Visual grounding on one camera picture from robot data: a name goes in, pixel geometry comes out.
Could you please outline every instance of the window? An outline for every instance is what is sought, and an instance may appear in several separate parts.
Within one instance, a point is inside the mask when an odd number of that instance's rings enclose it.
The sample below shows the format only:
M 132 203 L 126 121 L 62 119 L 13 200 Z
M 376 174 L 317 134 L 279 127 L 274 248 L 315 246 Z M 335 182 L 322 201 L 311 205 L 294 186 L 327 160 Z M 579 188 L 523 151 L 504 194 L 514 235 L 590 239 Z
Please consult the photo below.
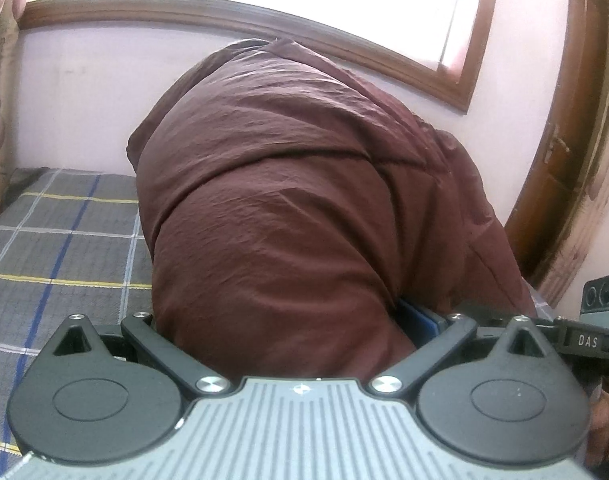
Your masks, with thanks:
M 109 14 L 120 19 L 121 7 L 123 19 L 134 20 L 137 1 L 142 3 L 143 16 L 151 18 L 153 13 L 160 21 L 173 21 L 172 14 L 185 14 L 184 23 L 192 22 L 186 14 L 191 13 L 193 1 L 195 23 L 217 25 L 214 20 L 219 16 L 223 27 L 289 36 L 466 110 L 495 0 L 33 0 L 21 25 L 48 22 L 49 8 L 60 13 L 53 16 L 54 22 L 62 23 L 64 14 L 72 21 L 76 2 L 78 6 L 84 2 L 87 8 L 87 12 L 75 12 L 78 20 L 107 19 Z M 172 10 L 174 6 L 182 11 Z M 466 70 L 472 52 L 476 58 L 473 78 Z M 467 82 L 471 88 L 463 92 Z

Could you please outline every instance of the black plastic mount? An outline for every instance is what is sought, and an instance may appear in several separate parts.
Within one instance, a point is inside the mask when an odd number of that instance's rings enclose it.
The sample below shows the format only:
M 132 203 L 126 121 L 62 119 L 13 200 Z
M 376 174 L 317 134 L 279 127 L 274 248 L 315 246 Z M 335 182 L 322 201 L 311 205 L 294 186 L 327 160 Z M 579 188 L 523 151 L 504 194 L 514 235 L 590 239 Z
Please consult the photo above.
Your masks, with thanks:
M 584 369 L 609 367 L 609 330 L 566 320 L 536 326 L 523 316 L 501 328 L 461 314 L 447 322 L 376 378 L 391 380 L 389 390 L 374 380 L 366 391 L 400 399 L 445 448 L 469 459 L 524 465 L 573 455 L 587 431 L 588 401 L 558 353 Z M 138 313 L 99 335 L 85 316 L 69 316 L 9 400 L 21 451 L 61 463 L 124 460 L 165 440 L 192 400 L 233 393 L 151 323 Z M 471 357 L 473 348 L 484 351 Z
M 502 465 L 571 456 L 589 426 L 583 389 L 524 316 L 509 323 L 485 359 L 430 377 L 420 390 L 417 413 L 451 449 Z

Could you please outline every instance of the gray ribbed plate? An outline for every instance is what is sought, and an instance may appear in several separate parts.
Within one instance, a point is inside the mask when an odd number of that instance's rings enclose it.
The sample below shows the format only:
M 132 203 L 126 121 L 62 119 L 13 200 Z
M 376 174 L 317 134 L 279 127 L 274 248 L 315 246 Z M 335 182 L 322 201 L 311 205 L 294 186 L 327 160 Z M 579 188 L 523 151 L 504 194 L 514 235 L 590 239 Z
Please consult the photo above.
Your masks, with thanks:
M 82 468 L 28 454 L 3 478 L 590 480 L 591 476 L 572 460 L 520 471 L 466 462 L 429 439 L 401 402 L 373 399 L 356 381 L 251 379 L 233 396 L 198 402 L 169 440 L 137 458 Z

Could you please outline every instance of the door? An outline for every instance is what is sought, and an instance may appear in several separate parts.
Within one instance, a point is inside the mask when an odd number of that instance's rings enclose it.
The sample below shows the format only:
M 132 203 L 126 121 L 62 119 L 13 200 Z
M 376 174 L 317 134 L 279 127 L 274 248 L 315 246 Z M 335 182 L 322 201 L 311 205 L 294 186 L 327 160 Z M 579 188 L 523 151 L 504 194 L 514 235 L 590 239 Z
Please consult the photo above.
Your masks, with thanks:
M 537 285 L 537 266 L 551 253 L 577 198 L 582 164 L 592 147 L 608 12 L 608 0 L 569 0 L 565 49 L 549 118 L 505 225 L 518 266 L 532 285 Z

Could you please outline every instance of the plaid bedsheet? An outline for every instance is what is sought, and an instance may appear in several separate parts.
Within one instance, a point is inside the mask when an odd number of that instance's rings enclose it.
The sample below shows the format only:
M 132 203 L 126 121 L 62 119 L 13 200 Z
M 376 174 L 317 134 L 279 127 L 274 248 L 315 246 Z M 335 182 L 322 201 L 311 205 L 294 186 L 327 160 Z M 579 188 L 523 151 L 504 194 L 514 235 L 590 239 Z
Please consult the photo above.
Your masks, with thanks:
M 51 170 L 0 216 L 0 475 L 20 455 L 6 402 L 50 335 L 150 310 L 150 283 L 133 177 Z

